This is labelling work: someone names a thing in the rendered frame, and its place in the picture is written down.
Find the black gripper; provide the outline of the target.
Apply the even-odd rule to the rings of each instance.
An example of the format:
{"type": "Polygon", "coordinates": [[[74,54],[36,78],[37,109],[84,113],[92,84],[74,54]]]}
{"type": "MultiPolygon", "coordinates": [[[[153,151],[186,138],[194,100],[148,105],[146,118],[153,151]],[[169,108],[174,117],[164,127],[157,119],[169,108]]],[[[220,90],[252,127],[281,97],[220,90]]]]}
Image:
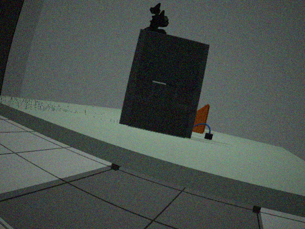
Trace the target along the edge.
{"type": "Polygon", "coordinates": [[[150,20],[150,25],[154,28],[166,26],[166,21],[164,19],[164,10],[163,11],[160,10],[160,5],[161,4],[159,3],[155,7],[150,8],[150,12],[152,14],[155,14],[155,16],[152,16],[152,20],[150,20]]]}

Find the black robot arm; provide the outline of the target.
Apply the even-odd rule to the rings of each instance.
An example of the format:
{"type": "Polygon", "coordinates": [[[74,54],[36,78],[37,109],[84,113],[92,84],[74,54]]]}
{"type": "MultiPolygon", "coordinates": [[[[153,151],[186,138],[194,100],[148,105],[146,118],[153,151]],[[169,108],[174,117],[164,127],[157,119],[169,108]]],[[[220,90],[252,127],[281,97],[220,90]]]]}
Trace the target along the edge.
{"type": "MultiPolygon", "coordinates": [[[[167,16],[164,16],[164,19],[166,21],[166,26],[165,27],[167,27],[168,24],[169,24],[169,22],[168,22],[169,19],[168,19],[167,16]]],[[[154,32],[159,32],[159,33],[166,34],[166,31],[164,29],[157,29],[157,28],[152,27],[151,25],[149,27],[145,28],[144,30],[154,31],[154,32]]]]}

